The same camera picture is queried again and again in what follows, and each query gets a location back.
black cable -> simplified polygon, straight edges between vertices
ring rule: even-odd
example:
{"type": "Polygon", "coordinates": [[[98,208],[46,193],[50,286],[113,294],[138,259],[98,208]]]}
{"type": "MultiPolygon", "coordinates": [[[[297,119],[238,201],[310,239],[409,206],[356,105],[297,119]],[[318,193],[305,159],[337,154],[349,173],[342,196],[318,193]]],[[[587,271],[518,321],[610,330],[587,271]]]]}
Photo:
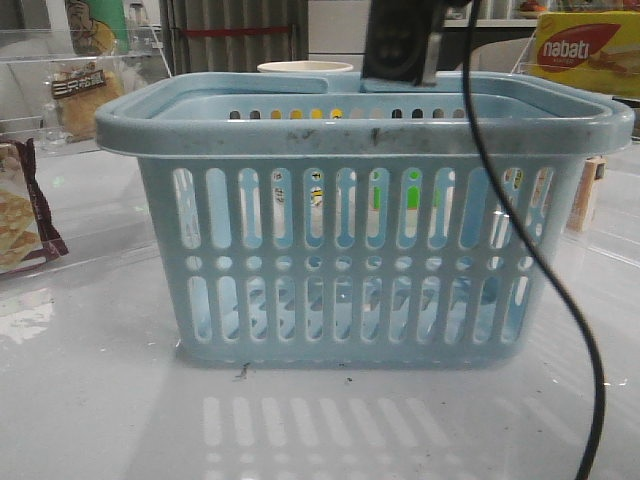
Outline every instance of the black cable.
{"type": "Polygon", "coordinates": [[[534,245],[531,237],[527,233],[527,230],[522,222],[522,220],[518,217],[515,212],[515,209],[511,205],[511,202],[502,188],[500,176],[498,175],[496,169],[491,163],[489,158],[489,154],[487,153],[487,149],[484,145],[484,141],[482,140],[482,135],[480,133],[480,128],[478,125],[478,119],[476,117],[476,113],[473,107],[473,102],[471,99],[471,79],[470,79],[470,70],[471,70],[471,52],[473,47],[473,34],[476,28],[476,24],[478,21],[478,14],[480,11],[480,5],[482,0],[472,0],[473,4],[471,7],[471,13],[469,15],[469,22],[467,27],[467,35],[465,36],[465,45],[464,45],[464,58],[463,58],[463,68],[462,68],[462,88],[464,94],[464,104],[467,110],[467,117],[469,120],[469,127],[471,128],[471,134],[473,135],[473,140],[478,149],[478,153],[482,160],[482,165],[484,166],[487,174],[489,176],[489,180],[493,190],[495,191],[500,203],[502,204],[505,212],[509,215],[509,220],[514,230],[526,246],[529,254],[533,258],[533,260],[538,264],[544,275],[547,277],[551,285],[556,290],[562,301],[565,303],[569,312],[575,319],[578,324],[578,328],[580,329],[580,333],[584,338],[584,342],[587,346],[587,351],[589,353],[589,357],[591,359],[591,366],[593,369],[593,382],[594,382],[594,403],[593,403],[593,417],[591,420],[591,430],[589,432],[589,438],[587,439],[587,443],[585,445],[584,453],[582,455],[582,459],[580,461],[580,466],[578,468],[578,472],[576,474],[576,480],[586,480],[589,478],[589,473],[591,472],[591,467],[593,466],[593,461],[596,456],[596,452],[598,450],[598,446],[600,444],[600,437],[602,436],[602,427],[604,425],[604,416],[605,416],[605,376],[604,376],[604,368],[602,365],[602,359],[600,357],[600,352],[598,351],[598,346],[596,344],[596,340],[589,328],[587,320],[583,313],[580,311],[576,301],[572,298],[569,291],[562,284],[560,279],[551,269],[551,266],[547,263],[547,261],[542,257],[540,252],[538,252],[537,247],[534,245]]]}

cardboard box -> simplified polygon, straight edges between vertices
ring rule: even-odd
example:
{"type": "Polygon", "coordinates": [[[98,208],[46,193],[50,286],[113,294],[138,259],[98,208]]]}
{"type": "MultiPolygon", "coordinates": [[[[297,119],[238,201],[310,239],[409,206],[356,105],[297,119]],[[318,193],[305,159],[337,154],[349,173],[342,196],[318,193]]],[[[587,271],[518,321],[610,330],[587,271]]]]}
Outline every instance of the cardboard box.
{"type": "Polygon", "coordinates": [[[640,13],[545,13],[530,73],[594,92],[640,97],[640,13]]]}

plastic basket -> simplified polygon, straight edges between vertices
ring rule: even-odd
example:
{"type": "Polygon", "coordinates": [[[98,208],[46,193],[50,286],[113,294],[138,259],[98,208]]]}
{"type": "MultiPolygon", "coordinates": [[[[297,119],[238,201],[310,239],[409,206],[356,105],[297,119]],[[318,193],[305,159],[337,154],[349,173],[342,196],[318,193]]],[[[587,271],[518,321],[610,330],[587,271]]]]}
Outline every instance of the plastic basket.
{"type": "MultiPolygon", "coordinates": [[[[522,344],[542,286],[464,119],[437,87],[357,74],[189,74],[102,107],[139,158],[182,343],[212,361],[479,366],[522,344]]],[[[586,156],[630,110],[545,80],[476,75],[482,131],[544,254],[586,156]]]]}

